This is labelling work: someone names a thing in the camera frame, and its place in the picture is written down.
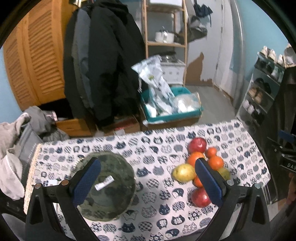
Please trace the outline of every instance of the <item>metal screw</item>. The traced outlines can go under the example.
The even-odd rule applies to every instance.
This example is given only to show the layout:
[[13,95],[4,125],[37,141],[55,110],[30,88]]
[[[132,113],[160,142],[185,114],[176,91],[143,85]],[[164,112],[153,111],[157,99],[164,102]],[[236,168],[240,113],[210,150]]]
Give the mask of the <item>metal screw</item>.
[[62,184],[63,186],[66,186],[66,185],[69,184],[69,180],[65,179],[65,180],[61,181],[61,184]]
[[260,189],[260,188],[261,188],[261,185],[260,185],[259,183],[255,183],[254,186],[255,186],[255,188],[257,188],[257,189]]
[[35,185],[35,188],[36,188],[36,189],[41,188],[41,183],[37,183],[37,184]]
[[227,183],[229,186],[233,186],[233,185],[234,185],[234,181],[233,181],[233,180],[227,180],[226,183]]

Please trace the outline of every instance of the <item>gray floor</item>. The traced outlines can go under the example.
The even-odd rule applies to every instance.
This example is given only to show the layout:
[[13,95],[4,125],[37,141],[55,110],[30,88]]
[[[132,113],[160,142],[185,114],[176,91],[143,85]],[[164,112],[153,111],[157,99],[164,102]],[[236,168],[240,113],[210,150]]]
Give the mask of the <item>gray floor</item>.
[[198,92],[204,108],[197,124],[218,123],[235,119],[234,108],[230,100],[213,87],[186,86],[191,93]]

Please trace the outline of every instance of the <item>blue wall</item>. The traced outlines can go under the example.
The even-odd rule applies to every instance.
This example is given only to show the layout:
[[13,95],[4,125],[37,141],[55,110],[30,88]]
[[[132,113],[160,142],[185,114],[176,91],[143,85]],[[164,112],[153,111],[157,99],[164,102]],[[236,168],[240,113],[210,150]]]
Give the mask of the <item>blue wall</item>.
[[271,18],[252,0],[237,0],[237,4],[244,31],[246,60],[244,77],[245,80],[250,81],[257,52],[266,45],[268,48],[274,49],[278,57],[279,54],[283,54],[288,40]]
[[20,110],[11,91],[3,58],[3,48],[0,49],[0,123],[13,122],[20,115]]

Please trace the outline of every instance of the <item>green glass plate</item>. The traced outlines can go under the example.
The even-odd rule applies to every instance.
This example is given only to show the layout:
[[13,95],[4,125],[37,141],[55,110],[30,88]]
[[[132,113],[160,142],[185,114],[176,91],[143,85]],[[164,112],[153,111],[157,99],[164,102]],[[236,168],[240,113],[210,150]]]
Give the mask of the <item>green glass plate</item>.
[[[123,156],[102,151],[90,153],[77,163],[71,176],[83,169],[92,157],[99,158],[101,173],[91,187],[84,203],[78,205],[77,208],[86,219],[107,222],[116,219],[131,204],[136,191],[135,173]],[[114,181],[97,191],[94,186],[102,183],[110,175]]]

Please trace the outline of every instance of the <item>person's hand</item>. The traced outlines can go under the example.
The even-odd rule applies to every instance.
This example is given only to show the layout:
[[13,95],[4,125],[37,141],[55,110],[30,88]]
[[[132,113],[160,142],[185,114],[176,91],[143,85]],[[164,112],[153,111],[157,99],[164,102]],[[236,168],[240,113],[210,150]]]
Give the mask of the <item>person's hand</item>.
[[289,177],[292,178],[289,184],[289,192],[286,203],[290,205],[296,199],[296,176],[294,173],[289,173]]

